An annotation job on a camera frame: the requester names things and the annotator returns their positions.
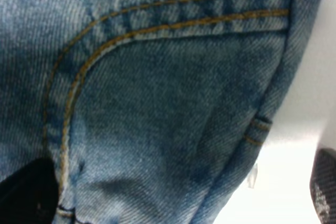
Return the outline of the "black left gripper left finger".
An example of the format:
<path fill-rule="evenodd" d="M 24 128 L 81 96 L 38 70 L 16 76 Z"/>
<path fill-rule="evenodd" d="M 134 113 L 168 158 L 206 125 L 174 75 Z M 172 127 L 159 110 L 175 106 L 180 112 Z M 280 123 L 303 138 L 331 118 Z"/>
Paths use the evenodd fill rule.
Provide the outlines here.
<path fill-rule="evenodd" d="M 58 204 L 54 164 L 39 158 L 1 182 L 1 223 L 52 223 Z"/>

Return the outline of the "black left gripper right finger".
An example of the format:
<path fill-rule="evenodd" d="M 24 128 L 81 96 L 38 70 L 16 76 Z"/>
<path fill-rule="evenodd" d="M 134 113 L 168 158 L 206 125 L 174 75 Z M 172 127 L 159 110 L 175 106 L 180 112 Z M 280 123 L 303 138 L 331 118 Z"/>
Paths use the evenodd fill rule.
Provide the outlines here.
<path fill-rule="evenodd" d="M 335 150 L 317 150 L 310 178 L 310 194 L 321 223 L 335 224 Z"/>

